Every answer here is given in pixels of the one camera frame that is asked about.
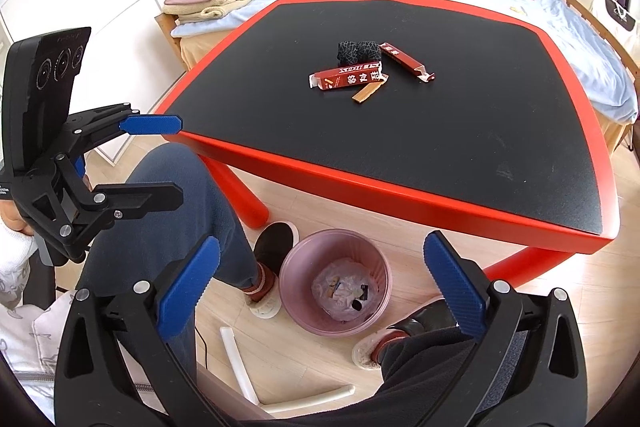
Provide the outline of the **person's left hand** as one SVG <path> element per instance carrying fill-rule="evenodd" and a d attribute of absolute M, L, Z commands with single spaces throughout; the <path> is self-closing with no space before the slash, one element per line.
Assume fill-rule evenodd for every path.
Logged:
<path fill-rule="evenodd" d="M 24 220 L 18 211 L 15 202 L 12 200 L 2 200 L 0 202 L 0 216 L 2 222 L 12 231 L 23 235 L 33 236 L 34 230 Z"/>

